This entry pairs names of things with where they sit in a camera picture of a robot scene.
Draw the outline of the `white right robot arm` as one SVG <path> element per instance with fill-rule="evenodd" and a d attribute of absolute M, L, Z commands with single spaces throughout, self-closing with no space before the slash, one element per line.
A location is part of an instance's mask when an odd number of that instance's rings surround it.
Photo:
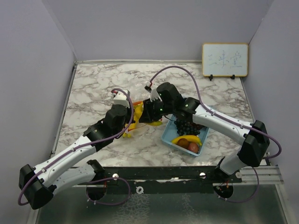
<path fill-rule="evenodd" d="M 237 170 L 250 166 L 258 167 L 270 144 L 263 122 L 254 123 L 236 119 L 208 108 L 195 98 L 185 98 L 177 88 L 168 82 L 152 89 L 145 87 L 150 98 L 143 101 L 141 123 L 151 123 L 172 114 L 181 121 L 209 127 L 240 145 L 238 151 L 225 156 L 217 164 L 214 176 L 219 182 L 226 182 Z"/>

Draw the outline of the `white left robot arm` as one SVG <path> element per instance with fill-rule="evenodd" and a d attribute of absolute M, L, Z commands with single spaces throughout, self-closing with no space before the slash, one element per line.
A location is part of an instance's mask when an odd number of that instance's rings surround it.
<path fill-rule="evenodd" d="M 98 152 L 122 135 L 132 122 L 133 115 L 133 106 L 113 105 L 103 119 L 89 126 L 64 151 L 34 167 L 24 165 L 19 172 L 18 186 L 21 193 L 18 204 L 28 204 L 34 210 L 46 205 L 58 189 L 56 180 L 77 162 Z"/>

